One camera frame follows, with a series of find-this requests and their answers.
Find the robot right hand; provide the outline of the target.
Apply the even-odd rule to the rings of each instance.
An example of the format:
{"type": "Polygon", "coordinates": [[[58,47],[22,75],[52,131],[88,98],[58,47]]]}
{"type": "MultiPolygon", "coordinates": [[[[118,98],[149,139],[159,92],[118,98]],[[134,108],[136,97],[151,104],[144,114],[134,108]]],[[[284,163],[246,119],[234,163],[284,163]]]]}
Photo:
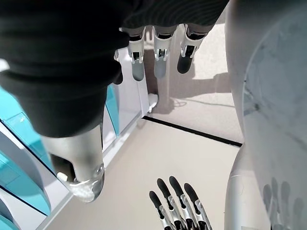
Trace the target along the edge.
{"type": "Polygon", "coordinates": [[[104,184],[102,123],[107,87],[122,82],[115,53],[127,48],[141,81],[144,29],[154,28],[154,74],[165,76],[179,24],[185,35],[177,64],[192,59],[227,5],[225,0],[3,0],[1,87],[41,136],[57,178],[85,203],[104,184]]]}

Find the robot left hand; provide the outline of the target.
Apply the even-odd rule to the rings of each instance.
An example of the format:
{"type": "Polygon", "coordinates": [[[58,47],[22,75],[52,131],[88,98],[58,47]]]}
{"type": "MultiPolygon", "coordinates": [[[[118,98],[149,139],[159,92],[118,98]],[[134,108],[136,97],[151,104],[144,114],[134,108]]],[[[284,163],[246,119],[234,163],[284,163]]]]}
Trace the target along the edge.
{"type": "Polygon", "coordinates": [[[171,195],[163,179],[157,179],[167,208],[164,208],[158,195],[154,191],[149,192],[149,198],[153,203],[164,230],[211,230],[207,213],[194,188],[184,183],[181,188],[178,180],[174,176],[169,177],[169,182],[176,193],[176,198],[171,195]]]}

